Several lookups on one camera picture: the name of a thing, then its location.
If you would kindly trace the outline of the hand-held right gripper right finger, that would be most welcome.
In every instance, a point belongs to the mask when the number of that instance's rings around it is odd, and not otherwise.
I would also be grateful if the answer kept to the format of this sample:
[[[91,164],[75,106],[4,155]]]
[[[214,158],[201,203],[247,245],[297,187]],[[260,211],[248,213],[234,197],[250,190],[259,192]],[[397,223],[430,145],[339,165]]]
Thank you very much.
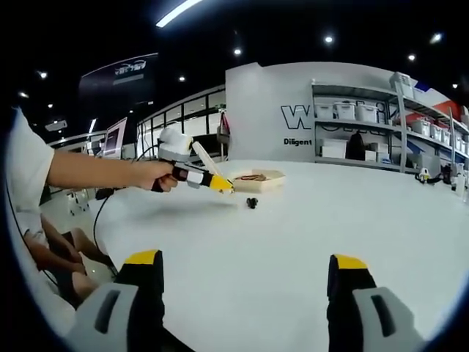
[[[420,351],[425,341],[410,309],[378,287],[367,265],[330,256],[327,284],[329,351]]]

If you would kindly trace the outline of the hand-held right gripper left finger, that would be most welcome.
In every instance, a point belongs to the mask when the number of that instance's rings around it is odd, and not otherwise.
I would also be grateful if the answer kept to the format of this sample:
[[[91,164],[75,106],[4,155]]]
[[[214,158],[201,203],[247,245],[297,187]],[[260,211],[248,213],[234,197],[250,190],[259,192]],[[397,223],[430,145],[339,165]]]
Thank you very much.
[[[161,351],[163,292],[162,251],[132,254],[116,279],[78,308],[67,345],[72,351]]]

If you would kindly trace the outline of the person's left hand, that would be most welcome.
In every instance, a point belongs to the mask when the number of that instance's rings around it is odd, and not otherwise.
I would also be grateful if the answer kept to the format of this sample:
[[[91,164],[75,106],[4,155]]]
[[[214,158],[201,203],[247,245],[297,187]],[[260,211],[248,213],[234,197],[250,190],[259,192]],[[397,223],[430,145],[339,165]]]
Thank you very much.
[[[151,191],[155,183],[162,192],[170,192],[177,187],[178,181],[172,175],[173,166],[162,161],[137,162],[135,186]]]

